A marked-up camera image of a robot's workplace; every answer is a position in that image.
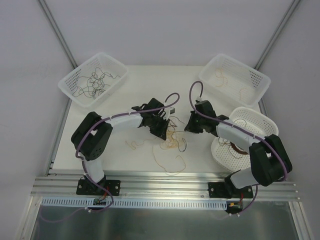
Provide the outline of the dark cable pulled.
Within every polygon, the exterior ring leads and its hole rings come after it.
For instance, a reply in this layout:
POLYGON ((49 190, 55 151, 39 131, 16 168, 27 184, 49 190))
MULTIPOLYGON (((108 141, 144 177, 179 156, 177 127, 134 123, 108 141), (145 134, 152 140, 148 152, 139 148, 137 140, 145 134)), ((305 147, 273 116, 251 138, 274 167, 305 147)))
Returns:
POLYGON ((74 97, 84 96, 90 99, 96 99, 107 88, 111 87, 111 80, 120 78, 119 75, 112 75, 110 72, 103 71, 100 67, 96 67, 90 76, 79 76, 77 85, 72 95, 74 97))

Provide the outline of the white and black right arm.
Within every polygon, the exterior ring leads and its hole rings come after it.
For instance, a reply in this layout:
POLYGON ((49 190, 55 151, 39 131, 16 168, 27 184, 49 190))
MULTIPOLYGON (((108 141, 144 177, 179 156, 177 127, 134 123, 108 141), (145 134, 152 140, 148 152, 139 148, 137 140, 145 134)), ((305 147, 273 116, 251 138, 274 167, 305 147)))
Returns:
POLYGON ((233 143, 249 155, 250 166, 224 178, 213 192, 221 198, 231 199, 251 186, 267 187, 285 181, 293 170, 292 163, 279 136, 255 134, 234 123, 225 115, 216 115, 208 100, 191 105, 186 132, 207 132, 233 143))

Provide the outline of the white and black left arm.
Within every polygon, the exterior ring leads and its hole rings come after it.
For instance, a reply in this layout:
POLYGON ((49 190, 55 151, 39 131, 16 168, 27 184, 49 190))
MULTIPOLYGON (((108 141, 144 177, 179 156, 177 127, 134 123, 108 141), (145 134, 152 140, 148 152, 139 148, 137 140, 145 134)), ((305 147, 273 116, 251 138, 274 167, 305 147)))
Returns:
POLYGON ((98 196, 120 194, 121 181, 108 179, 102 167, 102 154, 112 134, 131 128, 147 127, 149 132, 162 140, 167 138, 170 115, 175 110, 152 98, 128 112, 103 119, 89 112, 71 137, 76 157, 81 160, 84 176, 78 181, 76 194, 98 196))

